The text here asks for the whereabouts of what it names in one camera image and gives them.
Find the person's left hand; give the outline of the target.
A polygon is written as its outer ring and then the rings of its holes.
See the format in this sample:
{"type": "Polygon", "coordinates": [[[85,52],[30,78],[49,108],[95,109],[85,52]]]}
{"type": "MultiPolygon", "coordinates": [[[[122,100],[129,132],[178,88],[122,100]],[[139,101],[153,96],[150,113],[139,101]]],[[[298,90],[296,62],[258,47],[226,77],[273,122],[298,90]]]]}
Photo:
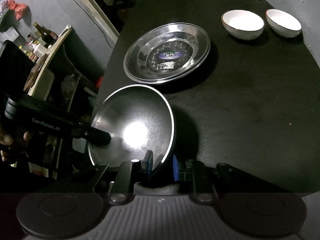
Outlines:
{"type": "Polygon", "coordinates": [[[15,139],[8,130],[1,126],[1,162],[11,165],[26,156],[27,144],[31,134],[26,131],[22,140],[15,139]]]}

